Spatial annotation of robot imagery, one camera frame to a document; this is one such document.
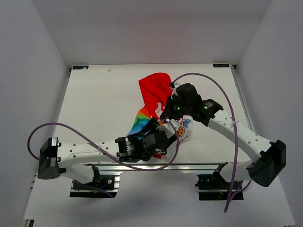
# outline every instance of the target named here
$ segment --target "red fabric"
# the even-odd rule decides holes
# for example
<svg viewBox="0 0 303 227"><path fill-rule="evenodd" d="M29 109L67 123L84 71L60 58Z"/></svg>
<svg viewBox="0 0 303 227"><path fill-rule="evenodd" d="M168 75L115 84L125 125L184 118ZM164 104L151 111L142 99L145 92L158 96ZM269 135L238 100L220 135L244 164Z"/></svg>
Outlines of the red fabric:
<svg viewBox="0 0 303 227"><path fill-rule="evenodd" d="M139 80L145 107L152 117L158 119L155 113L158 103L162 104L161 110L164 110L166 99L172 93L170 83L169 75L164 72L157 72Z"/></svg>

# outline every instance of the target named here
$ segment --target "white table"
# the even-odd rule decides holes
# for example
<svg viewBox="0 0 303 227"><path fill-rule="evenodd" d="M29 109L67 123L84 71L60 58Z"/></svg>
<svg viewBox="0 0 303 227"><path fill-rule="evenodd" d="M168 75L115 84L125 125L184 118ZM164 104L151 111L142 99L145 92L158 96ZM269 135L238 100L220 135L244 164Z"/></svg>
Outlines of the white table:
<svg viewBox="0 0 303 227"><path fill-rule="evenodd" d="M103 65L72 70L59 122L68 124L94 141L125 136L143 104L138 80L155 72L172 79L187 72L200 72L219 82L231 99L236 118L247 124L239 94L229 68L212 64ZM214 99L228 110L220 90L211 81L188 76L180 83L193 84L203 99ZM85 142L63 128L54 136L70 143ZM233 161L234 146L224 136L194 124L191 141L180 147L175 163L220 163ZM239 161L248 157L239 151ZM153 159L149 163L163 161ZM196 174L178 172L125 172L114 199L70 198L71 180L63 177L36 180L25 219L34 227L97 226L267 226L294 223L279 179L268 188L256 184L233 201L227 214L224 201L199 201Z"/></svg>

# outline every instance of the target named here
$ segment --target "black label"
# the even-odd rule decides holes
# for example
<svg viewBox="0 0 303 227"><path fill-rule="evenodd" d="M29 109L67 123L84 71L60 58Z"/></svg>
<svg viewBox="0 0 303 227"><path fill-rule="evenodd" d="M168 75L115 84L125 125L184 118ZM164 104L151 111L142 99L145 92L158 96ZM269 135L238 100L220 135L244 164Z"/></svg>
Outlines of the black label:
<svg viewBox="0 0 303 227"><path fill-rule="evenodd" d="M229 64L213 64L214 68L229 68Z"/></svg>
<svg viewBox="0 0 303 227"><path fill-rule="evenodd" d="M72 67L73 70L88 70L89 66L88 65L77 65Z"/></svg>

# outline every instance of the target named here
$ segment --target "rainbow fabric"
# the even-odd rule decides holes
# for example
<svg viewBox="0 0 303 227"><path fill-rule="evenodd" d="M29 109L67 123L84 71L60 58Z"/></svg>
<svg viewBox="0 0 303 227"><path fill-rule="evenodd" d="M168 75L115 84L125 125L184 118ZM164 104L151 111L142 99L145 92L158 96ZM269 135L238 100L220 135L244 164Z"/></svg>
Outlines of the rainbow fabric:
<svg viewBox="0 0 303 227"><path fill-rule="evenodd" d="M138 133L147 124L147 122L150 119L151 119L151 115L148 113L148 110L145 107L143 107L137 113L133 127L130 130L130 132L127 134L127 136Z"/></svg>

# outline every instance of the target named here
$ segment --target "gray wall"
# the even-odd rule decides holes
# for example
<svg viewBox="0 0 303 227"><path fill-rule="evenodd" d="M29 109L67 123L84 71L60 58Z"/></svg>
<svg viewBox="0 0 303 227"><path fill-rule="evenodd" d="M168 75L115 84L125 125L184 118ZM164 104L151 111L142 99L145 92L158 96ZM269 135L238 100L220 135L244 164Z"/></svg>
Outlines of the gray wall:
<svg viewBox="0 0 303 227"><path fill-rule="evenodd" d="M37 170L27 137L56 120L68 68L31 0L1 1L0 31L0 226L16 227ZM36 154L51 131L34 137Z"/></svg>
<svg viewBox="0 0 303 227"><path fill-rule="evenodd" d="M287 145L280 180L298 226L303 226L303 1L273 0L239 65L256 131Z"/></svg>
<svg viewBox="0 0 303 227"><path fill-rule="evenodd" d="M271 0L33 0L69 66L235 64Z"/></svg>

